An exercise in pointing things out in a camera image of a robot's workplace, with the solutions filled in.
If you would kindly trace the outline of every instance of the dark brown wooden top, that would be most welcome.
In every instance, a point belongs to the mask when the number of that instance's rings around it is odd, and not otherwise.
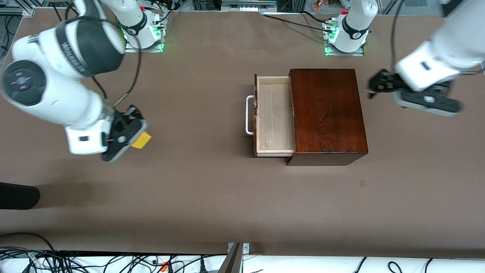
[[[353,69],[291,69],[296,153],[367,153]]]

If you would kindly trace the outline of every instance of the open drawer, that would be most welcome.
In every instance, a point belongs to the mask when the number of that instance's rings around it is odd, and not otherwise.
[[[248,130],[253,102],[253,132]],[[288,165],[343,166],[368,153],[353,69],[291,69],[255,75],[246,98],[246,131],[256,157],[287,157]]]

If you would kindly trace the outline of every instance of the yellow block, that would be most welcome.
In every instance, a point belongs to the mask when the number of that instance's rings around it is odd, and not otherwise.
[[[131,145],[133,148],[142,149],[151,139],[151,135],[144,131]]]

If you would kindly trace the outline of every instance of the cable connector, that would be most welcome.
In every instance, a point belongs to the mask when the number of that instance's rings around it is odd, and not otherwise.
[[[204,256],[200,256],[200,272],[199,273],[207,273],[206,263],[204,262]]]

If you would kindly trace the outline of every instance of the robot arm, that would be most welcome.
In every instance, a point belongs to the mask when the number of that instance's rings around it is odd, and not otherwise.
[[[454,116],[461,103],[448,98],[452,81],[485,60],[485,1],[440,0],[445,22],[428,41],[369,81],[370,98],[394,92],[398,105]]]
[[[135,0],[119,2],[123,7]],[[97,0],[74,0],[74,4],[78,19],[13,44],[13,62],[1,76],[2,95],[24,112],[61,124],[73,154],[103,153],[103,160],[114,161],[145,130],[146,122],[132,107],[128,115],[137,113],[134,119],[116,111],[80,80],[118,69],[126,42],[118,29],[102,21],[106,15]],[[123,18],[132,14],[143,20],[140,12],[139,7],[127,8]],[[139,40],[140,45],[153,41],[144,36]]]

